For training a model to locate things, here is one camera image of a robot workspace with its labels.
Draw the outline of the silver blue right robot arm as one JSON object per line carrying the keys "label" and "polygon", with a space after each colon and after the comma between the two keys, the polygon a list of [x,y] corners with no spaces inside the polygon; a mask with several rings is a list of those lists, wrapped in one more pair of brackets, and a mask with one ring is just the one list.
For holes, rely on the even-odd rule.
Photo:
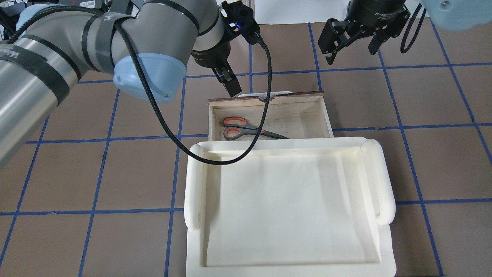
{"label": "silver blue right robot arm", "polygon": [[317,44],[329,65],[342,49],[367,37],[371,38],[367,47],[371,55],[388,39],[400,35],[399,50],[407,53],[427,15],[440,28],[468,30],[489,23],[491,12],[490,0],[420,0],[413,12],[404,0],[351,0],[346,18],[328,19]]}

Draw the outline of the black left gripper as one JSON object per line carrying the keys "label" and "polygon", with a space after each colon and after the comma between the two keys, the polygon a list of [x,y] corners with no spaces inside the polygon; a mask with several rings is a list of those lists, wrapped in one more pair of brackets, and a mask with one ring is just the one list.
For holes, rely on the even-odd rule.
{"label": "black left gripper", "polygon": [[241,93],[241,85],[228,63],[231,53],[230,38],[225,23],[204,26],[199,30],[191,55],[198,65],[212,68],[229,97],[235,97]]}

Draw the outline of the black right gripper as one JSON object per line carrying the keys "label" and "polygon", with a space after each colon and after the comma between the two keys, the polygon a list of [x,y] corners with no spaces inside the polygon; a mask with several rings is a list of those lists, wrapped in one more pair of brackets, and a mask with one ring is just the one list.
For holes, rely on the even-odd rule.
{"label": "black right gripper", "polygon": [[390,37],[398,37],[411,13],[404,0],[352,0],[344,21],[329,19],[318,39],[318,46],[329,65],[337,54],[366,33],[374,33],[368,51],[375,55]]}

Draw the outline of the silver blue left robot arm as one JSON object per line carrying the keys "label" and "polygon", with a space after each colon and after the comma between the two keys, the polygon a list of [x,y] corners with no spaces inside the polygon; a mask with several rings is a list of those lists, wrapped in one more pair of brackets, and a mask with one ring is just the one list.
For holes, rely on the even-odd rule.
{"label": "silver blue left robot arm", "polygon": [[33,5],[18,38],[1,44],[1,166],[5,166],[89,70],[118,88],[142,92],[122,27],[157,102],[170,102],[190,56],[212,68],[230,96],[241,86],[228,64],[229,24],[214,0],[144,0],[136,17],[109,11]]}

